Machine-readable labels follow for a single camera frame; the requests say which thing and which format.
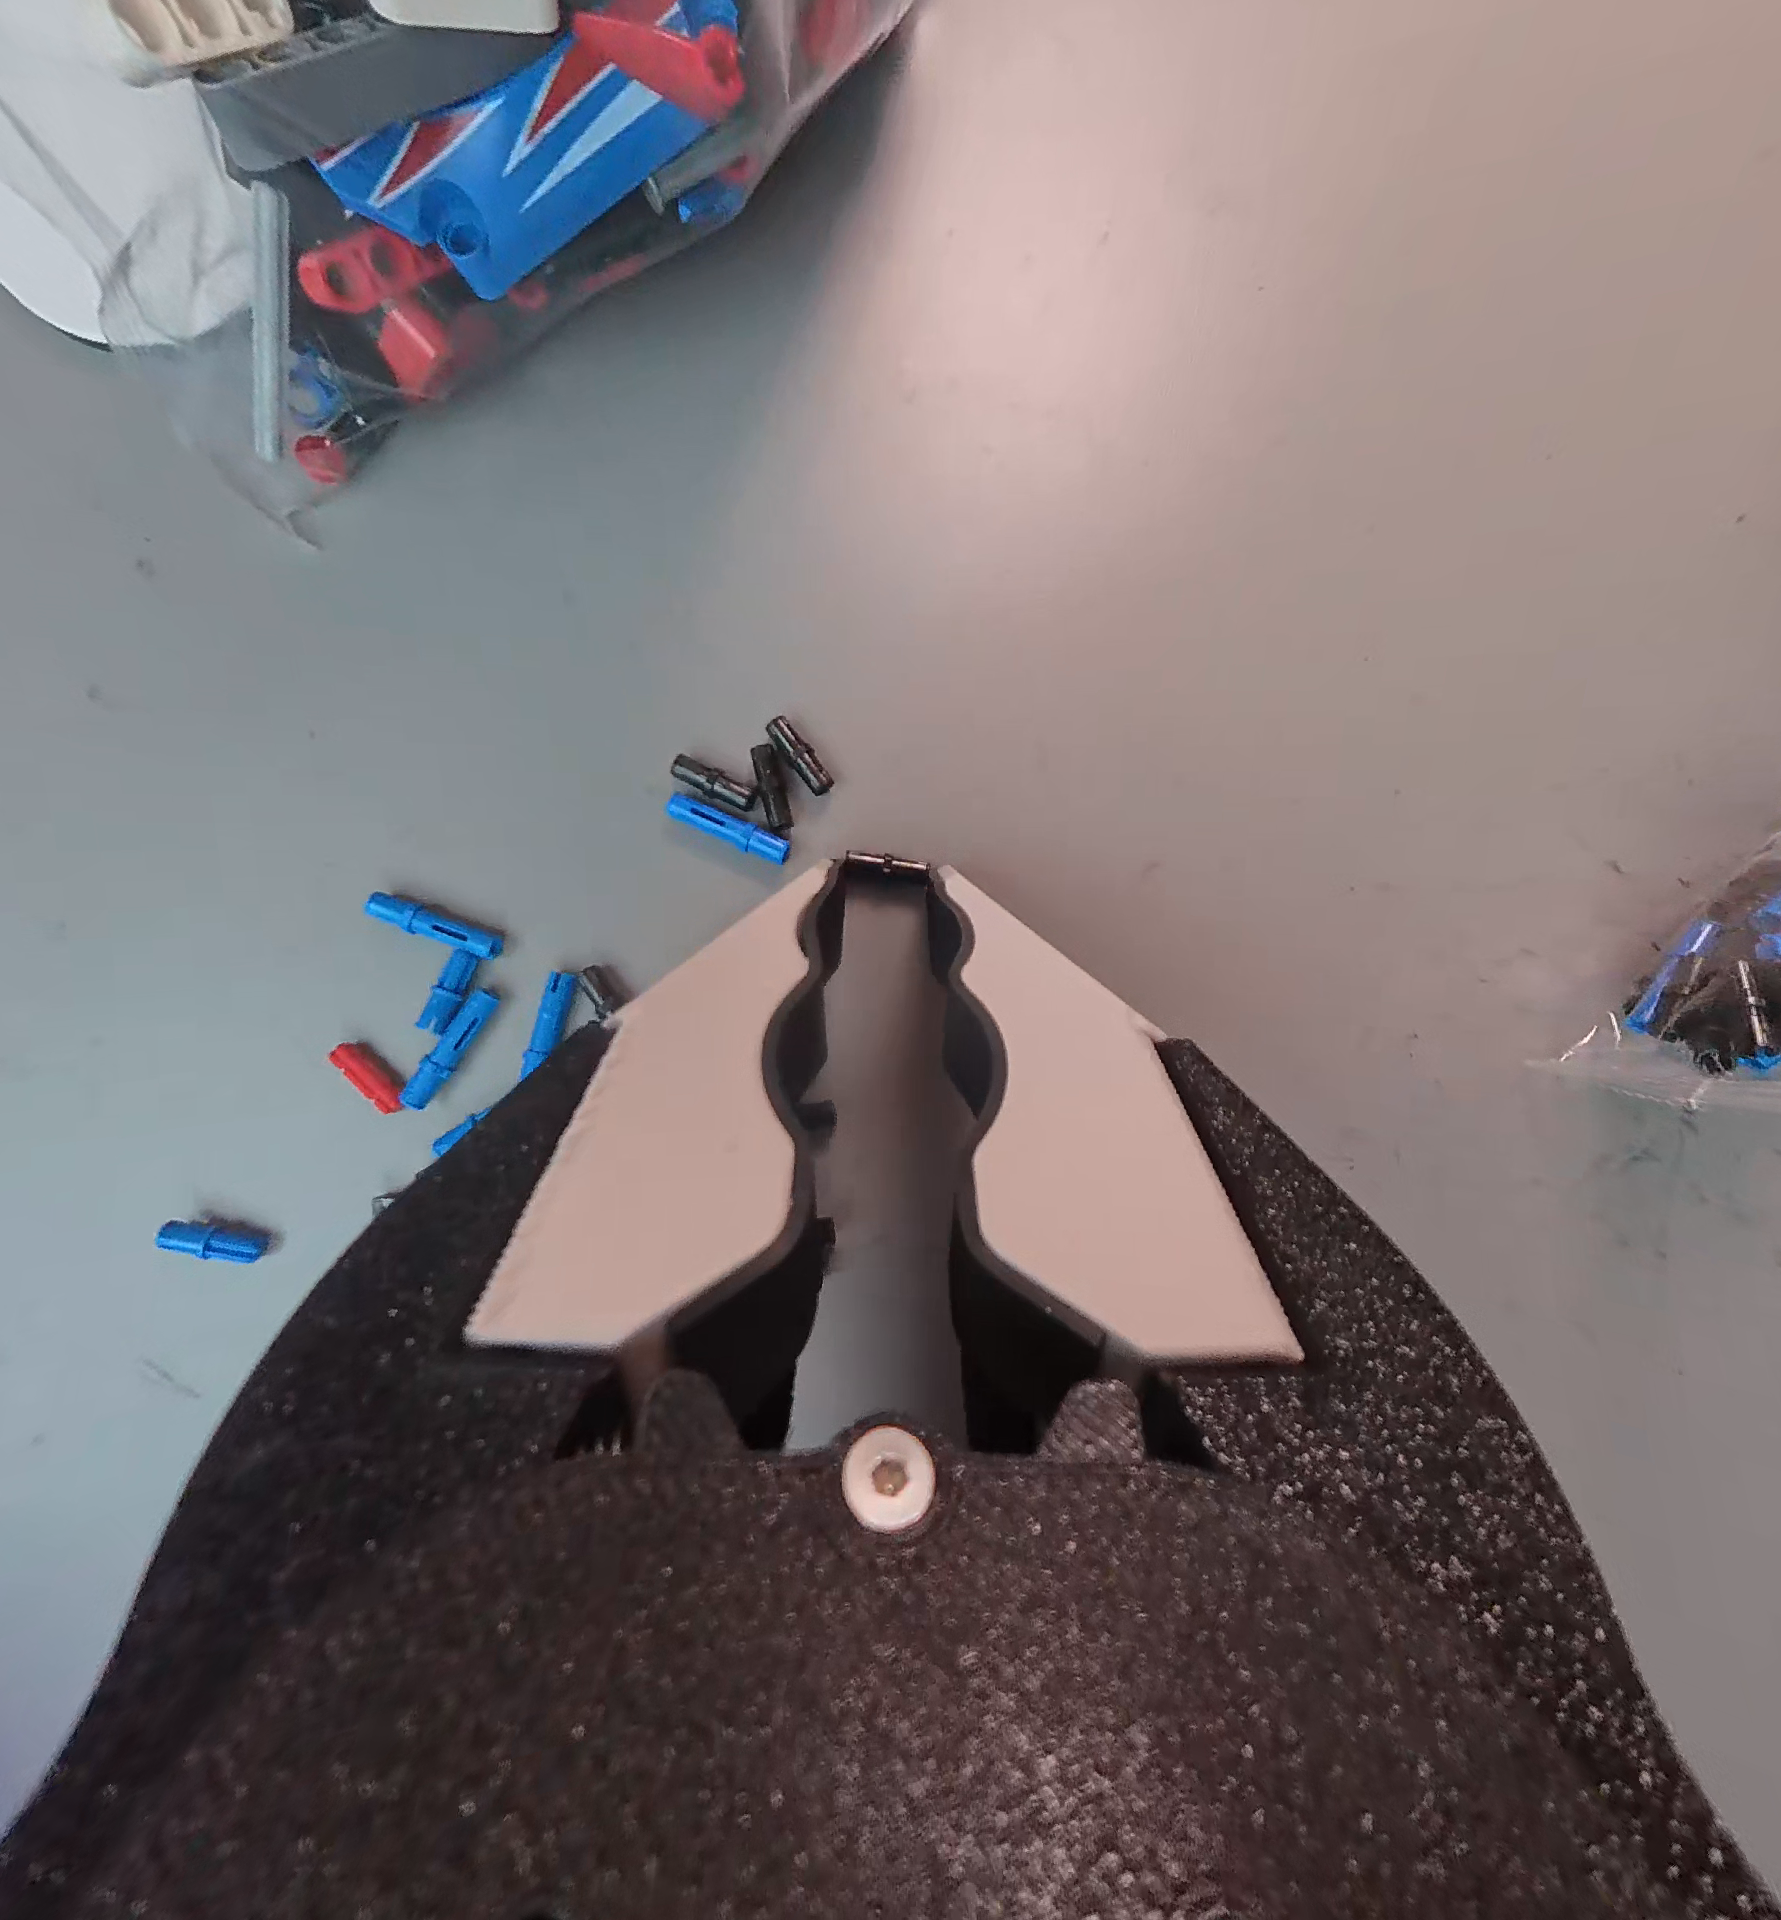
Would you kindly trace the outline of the red block piece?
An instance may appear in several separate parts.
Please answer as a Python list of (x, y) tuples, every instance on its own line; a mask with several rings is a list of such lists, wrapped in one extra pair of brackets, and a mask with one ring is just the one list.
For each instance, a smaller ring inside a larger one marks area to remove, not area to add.
[(421, 296), (380, 308), (376, 347), (397, 390), (409, 400), (440, 398), (454, 377), (454, 341), (448, 323)]

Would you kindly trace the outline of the red double hole connector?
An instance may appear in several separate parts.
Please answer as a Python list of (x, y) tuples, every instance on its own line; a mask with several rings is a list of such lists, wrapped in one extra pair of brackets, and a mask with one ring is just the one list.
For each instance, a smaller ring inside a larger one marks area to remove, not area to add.
[(450, 274), (443, 251), (416, 246), (389, 229), (352, 230), (300, 252), (295, 262), (304, 299), (349, 319), (380, 313)]

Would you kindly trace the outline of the large clear bag of parts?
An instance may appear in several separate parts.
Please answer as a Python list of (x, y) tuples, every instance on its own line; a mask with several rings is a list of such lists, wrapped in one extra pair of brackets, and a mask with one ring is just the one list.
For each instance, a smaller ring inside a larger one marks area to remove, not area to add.
[(378, 313), (361, 319), (321, 313), (298, 287), (300, 252), (378, 226), (352, 214), (310, 158), (263, 174), (238, 170), (208, 119), (231, 178), (248, 197), (248, 216), (248, 188), (259, 177), (280, 186), (289, 204), (288, 433), (282, 463), (254, 456), (248, 291), (241, 319), (196, 341), (151, 349), (111, 345), (166, 405), (185, 448), (270, 521), (298, 526), (358, 479), (412, 418), (480, 390), (592, 301), (730, 229), (810, 116), (877, 58), (913, 12), (906, 3), (664, 5), (739, 6), (750, 85), (744, 106), (509, 294), (478, 298), (454, 266), (450, 275), (410, 294), (443, 314), (454, 341), (454, 377), (433, 400), (409, 400), (397, 390), (376, 347)]

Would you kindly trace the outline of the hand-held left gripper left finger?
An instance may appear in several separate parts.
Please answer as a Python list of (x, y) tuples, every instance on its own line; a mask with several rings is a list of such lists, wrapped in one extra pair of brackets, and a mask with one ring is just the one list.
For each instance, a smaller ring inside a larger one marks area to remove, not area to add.
[(813, 861), (603, 1025), (471, 1350), (594, 1360), (633, 1408), (698, 1373), (782, 1448), (832, 1248), (804, 1102), (841, 924), (839, 865)]

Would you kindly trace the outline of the blue printed panel piece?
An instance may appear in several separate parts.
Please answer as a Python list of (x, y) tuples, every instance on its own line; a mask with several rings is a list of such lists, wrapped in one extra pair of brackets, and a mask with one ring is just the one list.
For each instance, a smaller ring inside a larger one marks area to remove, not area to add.
[[(664, 25), (733, 20), (737, 5), (664, 5)], [(651, 5), (608, 5), (649, 11)], [(399, 121), (310, 165), (355, 216), (448, 255), (484, 299), (515, 283), (717, 123), (601, 65), (566, 32), (476, 97)]]

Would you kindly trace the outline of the white paper booklet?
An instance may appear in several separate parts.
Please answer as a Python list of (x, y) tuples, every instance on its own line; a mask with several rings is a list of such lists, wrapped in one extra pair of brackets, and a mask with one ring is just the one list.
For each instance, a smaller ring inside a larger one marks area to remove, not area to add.
[(151, 349), (244, 314), (250, 216), (190, 81), (104, 5), (0, 5), (0, 287), (83, 342)]

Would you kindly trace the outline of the grey beam piece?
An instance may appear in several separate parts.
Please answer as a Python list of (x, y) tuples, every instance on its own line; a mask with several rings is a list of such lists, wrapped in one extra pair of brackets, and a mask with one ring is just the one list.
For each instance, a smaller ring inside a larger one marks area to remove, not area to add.
[(212, 62), (193, 85), (233, 166), (263, 174), (399, 121), (455, 107), (535, 62), (562, 33), (416, 32), (367, 5), (293, 5), (295, 32)]

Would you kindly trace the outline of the grey axle rod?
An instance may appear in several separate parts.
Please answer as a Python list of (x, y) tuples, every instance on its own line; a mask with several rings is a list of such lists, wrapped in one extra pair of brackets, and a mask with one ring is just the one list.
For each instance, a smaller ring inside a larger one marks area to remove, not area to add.
[(292, 240), (289, 204), (272, 178), (248, 188), (252, 220), (250, 291), (250, 432), (263, 463), (285, 456), (288, 382), (292, 372)]

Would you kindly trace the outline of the red pointed panel piece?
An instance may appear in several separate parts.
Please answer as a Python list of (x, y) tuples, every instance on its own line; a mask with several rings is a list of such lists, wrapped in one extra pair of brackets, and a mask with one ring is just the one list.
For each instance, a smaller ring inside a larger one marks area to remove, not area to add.
[(566, 23), (601, 65), (696, 119), (721, 123), (746, 101), (750, 85), (733, 20), (706, 17), (700, 25), (666, 28), (664, 8), (651, 5), (634, 12), (576, 11)]

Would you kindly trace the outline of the small clear bag of pins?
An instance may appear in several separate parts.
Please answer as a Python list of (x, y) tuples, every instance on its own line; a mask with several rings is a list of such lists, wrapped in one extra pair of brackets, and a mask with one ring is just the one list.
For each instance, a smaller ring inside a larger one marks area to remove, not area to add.
[(1620, 1002), (1528, 1069), (1687, 1114), (1781, 1117), (1781, 820), (1693, 896)]

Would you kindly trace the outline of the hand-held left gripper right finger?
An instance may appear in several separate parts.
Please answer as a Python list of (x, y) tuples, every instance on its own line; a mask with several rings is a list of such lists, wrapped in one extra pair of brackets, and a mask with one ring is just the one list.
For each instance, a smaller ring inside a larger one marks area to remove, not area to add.
[(1305, 1364), (1166, 1035), (951, 867), (926, 899), (944, 1069), (969, 1117), (949, 1301), (966, 1441), (1034, 1450), (1118, 1382), (1155, 1450), (1196, 1450), (1177, 1377)]

